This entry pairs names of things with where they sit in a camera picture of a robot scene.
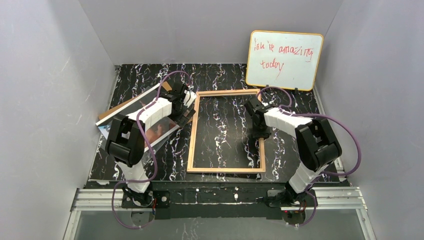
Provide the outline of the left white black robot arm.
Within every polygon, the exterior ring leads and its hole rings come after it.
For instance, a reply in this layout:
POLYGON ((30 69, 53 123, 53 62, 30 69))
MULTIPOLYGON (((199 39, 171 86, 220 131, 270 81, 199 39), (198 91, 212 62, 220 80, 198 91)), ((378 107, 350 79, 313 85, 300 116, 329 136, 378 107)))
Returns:
POLYGON ((169 91, 157 88, 156 97, 146 106, 113 117, 105 150, 121 168, 127 192, 139 203, 145 202, 150 182, 158 173, 158 163, 147 131, 165 118, 183 127, 196 112, 192 108, 197 95, 183 83, 169 91))

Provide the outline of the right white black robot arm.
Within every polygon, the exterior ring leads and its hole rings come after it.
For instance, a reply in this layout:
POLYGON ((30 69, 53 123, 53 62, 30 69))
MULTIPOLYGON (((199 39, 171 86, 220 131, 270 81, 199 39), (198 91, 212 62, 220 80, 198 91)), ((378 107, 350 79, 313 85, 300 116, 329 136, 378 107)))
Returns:
POLYGON ((295 139, 300 164, 283 190, 270 190, 265 198, 269 207, 293 206, 305 201, 309 189, 322 172, 342 154, 329 121, 321 116, 310 118, 266 105, 256 97, 245 104, 252 120, 253 139, 267 139, 276 128, 295 139))

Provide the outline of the printed photo with white border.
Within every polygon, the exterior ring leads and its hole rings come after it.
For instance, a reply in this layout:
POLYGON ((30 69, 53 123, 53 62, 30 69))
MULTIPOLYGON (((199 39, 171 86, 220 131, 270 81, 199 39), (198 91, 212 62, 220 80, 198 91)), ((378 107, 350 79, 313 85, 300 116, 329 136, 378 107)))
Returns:
MULTIPOLYGON (((134 120, 138 111, 124 116, 128 116, 130 119, 134 120)), ((109 136, 112 120, 104 126, 97 126, 101 133, 98 148, 101 148, 103 150, 106 147, 106 142, 109 136)), ((158 150, 164 144, 163 140, 167 138, 170 134, 172 134, 173 131, 175 131, 176 129, 178 129, 178 126, 175 124, 175 122, 173 122, 170 118, 166 117, 152 125, 149 129, 147 129, 145 134, 153 149, 158 150)))

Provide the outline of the white wooden picture frame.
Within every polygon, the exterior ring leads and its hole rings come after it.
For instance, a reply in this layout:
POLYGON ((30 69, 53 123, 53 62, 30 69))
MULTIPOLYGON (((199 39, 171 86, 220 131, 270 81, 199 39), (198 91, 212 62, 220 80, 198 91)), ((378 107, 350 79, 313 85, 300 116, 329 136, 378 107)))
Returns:
POLYGON ((187 159, 189 173, 262 174, 265 144, 250 135, 244 106, 259 89, 197 92, 187 159))

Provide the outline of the clear plastic sheet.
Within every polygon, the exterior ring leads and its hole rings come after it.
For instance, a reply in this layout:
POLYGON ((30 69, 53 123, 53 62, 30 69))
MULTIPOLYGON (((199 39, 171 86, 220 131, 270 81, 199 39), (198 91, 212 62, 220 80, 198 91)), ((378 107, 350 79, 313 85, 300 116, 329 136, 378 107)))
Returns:
MULTIPOLYGON (((150 107, 141 114, 139 121, 144 130, 144 134, 147 129, 161 119, 171 119, 169 116, 161 116, 161 113, 166 114, 168 110, 163 109, 162 111, 154 113, 154 108, 150 107)), ((138 164, 143 159, 144 153, 150 151, 147 146, 147 144, 150 144, 149 140, 147 137, 143 137, 136 122, 137 114, 134 120, 130 119, 127 115, 116 114, 112 119, 110 132, 105 145, 105 151, 112 156, 116 162, 123 163, 127 167, 133 167, 138 164)))

